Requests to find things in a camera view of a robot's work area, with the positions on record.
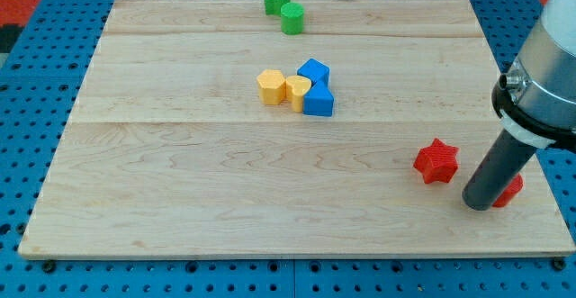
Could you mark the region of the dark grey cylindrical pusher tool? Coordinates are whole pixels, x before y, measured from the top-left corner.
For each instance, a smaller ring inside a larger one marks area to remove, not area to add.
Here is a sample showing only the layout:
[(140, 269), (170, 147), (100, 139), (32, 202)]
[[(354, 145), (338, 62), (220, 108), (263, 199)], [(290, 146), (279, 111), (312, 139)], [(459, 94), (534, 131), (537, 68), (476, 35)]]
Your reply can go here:
[(464, 203), (477, 211), (491, 208), (535, 153), (535, 147), (502, 130), (464, 187)]

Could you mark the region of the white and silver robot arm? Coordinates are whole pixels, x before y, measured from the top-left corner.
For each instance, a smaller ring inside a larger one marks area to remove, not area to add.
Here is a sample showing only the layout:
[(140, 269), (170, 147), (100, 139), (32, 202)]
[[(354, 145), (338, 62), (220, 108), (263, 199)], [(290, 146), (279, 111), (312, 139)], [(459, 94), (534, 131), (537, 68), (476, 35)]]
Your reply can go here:
[(503, 127), (462, 192), (486, 211), (538, 149), (575, 149), (575, 0), (548, 0), (491, 94)]

